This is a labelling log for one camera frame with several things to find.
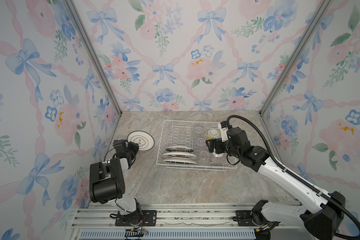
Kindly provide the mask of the green and red rimmed plate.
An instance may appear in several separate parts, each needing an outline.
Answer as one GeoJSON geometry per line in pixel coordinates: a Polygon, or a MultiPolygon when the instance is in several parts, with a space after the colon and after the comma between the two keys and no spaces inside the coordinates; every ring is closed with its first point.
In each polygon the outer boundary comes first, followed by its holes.
{"type": "Polygon", "coordinates": [[[162,155],[163,158],[172,158],[172,157],[176,157],[176,158],[187,158],[190,160],[196,160],[197,156],[192,154],[192,153],[187,153],[187,152],[168,152],[162,155]]]}

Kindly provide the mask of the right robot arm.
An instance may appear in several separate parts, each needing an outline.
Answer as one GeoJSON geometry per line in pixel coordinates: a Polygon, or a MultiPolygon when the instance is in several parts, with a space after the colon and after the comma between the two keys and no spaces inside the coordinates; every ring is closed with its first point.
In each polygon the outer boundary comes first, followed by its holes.
{"type": "Polygon", "coordinates": [[[234,157],[238,163],[271,179],[293,195],[300,205],[280,205],[260,200],[251,210],[249,220],[264,231],[279,223],[305,228],[319,240],[331,240],[336,234],[344,213],[339,209],[345,197],[338,192],[329,193],[290,172],[288,168],[271,158],[263,147],[253,146],[245,131],[240,128],[222,129],[221,138],[208,139],[206,145],[214,155],[234,157]]]}

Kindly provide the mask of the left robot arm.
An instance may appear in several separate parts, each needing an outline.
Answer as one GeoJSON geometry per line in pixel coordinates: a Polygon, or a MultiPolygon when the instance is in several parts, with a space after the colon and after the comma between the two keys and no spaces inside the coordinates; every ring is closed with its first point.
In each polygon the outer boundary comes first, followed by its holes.
{"type": "Polygon", "coordinates": [[[110,204],[117,213],[110,218],[136,226],[143,220],[139,202],[126,193],[123,172],[129,170],[139,151],[139,145],[126,140],[115,140],[116,153],[110,160],[91,164],[89,194],[93,203],[110,204]]]}

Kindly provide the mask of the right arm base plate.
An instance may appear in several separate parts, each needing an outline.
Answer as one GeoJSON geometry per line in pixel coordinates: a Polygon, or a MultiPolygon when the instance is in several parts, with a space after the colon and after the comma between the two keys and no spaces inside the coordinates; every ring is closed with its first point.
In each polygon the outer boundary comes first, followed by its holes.
{"type": "Polygon", "coordinates": [[[270,228],[279,225],[279,222],[268,221],[259,211],[237,210],[235,214],[232,220],[237,222],[239,227],[270,228]]]}

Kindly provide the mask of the white plate with green rim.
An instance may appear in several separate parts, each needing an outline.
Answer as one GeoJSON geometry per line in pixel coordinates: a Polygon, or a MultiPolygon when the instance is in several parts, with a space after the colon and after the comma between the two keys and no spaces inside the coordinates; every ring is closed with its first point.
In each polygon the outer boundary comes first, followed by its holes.
{"type": "Polygon", "coordinates": [[[134,131],[128,135],[128,142],[133,142],[139,145],[140,151],[149,151],[155,145],[154,138],[143,131],[134,131]]]}

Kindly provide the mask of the watermelon pattern plate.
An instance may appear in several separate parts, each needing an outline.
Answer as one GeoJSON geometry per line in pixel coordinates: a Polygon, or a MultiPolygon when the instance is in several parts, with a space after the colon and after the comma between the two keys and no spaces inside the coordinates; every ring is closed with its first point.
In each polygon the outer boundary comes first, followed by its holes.
{"type": "Polygon", "coordinates": [[[181,145],[174,145],[169,146],[166,148],[167,152],[186,152],[186,153],[193,153],[195,150],[191,147],[181,146],[181,145]]]}

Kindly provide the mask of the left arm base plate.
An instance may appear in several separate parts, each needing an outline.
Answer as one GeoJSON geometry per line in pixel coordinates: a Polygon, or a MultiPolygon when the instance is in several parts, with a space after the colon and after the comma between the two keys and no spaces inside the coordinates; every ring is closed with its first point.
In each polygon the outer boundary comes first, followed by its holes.
{"type": "Polygon", "coordinates": [[[154,227],[157,222],[156,210],[136,210],[127,215],[117,214],[115,226],[117,227],[154,227]]]}

